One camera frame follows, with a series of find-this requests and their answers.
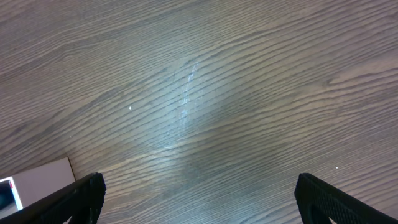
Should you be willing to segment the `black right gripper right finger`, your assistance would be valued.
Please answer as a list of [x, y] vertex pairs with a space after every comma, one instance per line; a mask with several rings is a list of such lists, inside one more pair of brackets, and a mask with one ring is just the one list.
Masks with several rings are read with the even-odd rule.
[[397, 224], [397, 220], [309, 173], [298, 176], [295, 199], [304, 224]]

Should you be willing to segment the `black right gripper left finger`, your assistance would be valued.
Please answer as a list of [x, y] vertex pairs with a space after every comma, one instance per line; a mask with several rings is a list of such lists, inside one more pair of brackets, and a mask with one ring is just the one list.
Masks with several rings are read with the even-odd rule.
[[1, 224], [96, 224], [105, 193], [103, 175], [95, 172], [1, 219]]

